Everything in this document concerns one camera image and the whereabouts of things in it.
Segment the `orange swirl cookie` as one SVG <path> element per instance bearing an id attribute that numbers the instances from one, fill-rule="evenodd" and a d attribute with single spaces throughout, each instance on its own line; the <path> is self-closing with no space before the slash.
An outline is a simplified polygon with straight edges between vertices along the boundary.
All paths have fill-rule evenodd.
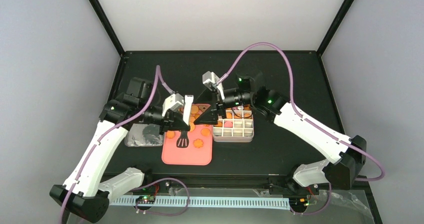
<path id="1" fill-rule="evenodd" d="M 196 140 L 194 140 L 194 142 L 193 142 L 193 146 L 194 146 L 195 148 L 202 148 L 202 147 L 204 146 L 204 142 L 203 142 L 203 140 L 202 140 L 202 139 L 196 139 Z"/>

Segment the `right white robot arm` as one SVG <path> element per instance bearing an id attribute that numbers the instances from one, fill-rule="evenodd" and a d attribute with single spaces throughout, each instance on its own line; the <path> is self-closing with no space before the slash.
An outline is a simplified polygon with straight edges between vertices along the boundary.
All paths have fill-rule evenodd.
<path id="1" fill-rule="evenodd" d="M 209 108 L 201 114 L 195 124 L 218 123 L 228 108 L 249 105 L 276 126 L 295 134 L 319 151 L 325 159 L 311 164 L 301 164 L 286 177 L 285 188 L 293 194 L 313 184 L 331 184 L 349 190 L 366 162 L 363 152 L 367 142 L 356 135 L 350 138 L 341 134 L 292 105 L 276 90 L 267 89 L 261 73 L 255 77 L 240 76 L 237 87 L 224 90 L 219 77 L 208 71 L 202 75 L 206 89 L 196 99 L 207 103 Z"/>

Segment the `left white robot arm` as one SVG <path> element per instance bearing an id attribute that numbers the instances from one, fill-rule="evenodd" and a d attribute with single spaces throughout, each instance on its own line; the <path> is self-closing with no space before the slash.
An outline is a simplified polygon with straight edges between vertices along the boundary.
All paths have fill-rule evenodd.
<path id="1" fill-rule="evenodd" d="M 134 124 L 154 124 L 159 133 L 187 131 L 194 97 L 172 92 L 162 106 L 151 104 L 159 82 L 133 78 L 126 92 L 108 101 L 101 112 L 94 136 L 83 157 L 61 185 L 53 185 L 49 195 L 61 206 L 80 218 L 97 223 L 111 202 L 143 184 L 145 174 L 137 168 L 101 181 L 106 167 L 119 144 Z"/>

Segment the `metal tongs white handle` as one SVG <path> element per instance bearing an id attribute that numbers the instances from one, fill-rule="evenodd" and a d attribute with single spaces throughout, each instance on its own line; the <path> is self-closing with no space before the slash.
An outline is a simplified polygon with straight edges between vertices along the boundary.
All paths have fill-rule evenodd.
<path id="1" fill-rule="evenodd" d="M 189 125 L 189 118 L 191 113 L 191 107 L 194 100 L 193 95 L 185 95 L 184 96 L 184 109 L 183 109 L 183 120 L 186 124 L 188 124 L 188 129 L 190 130 Z M 176 147 L 177 148 L 187 148 L 189 146 L 189 139 L 188 139 L 188 131 L 184 130 L 180 132 L 180 136 L 176 141 Z"/>

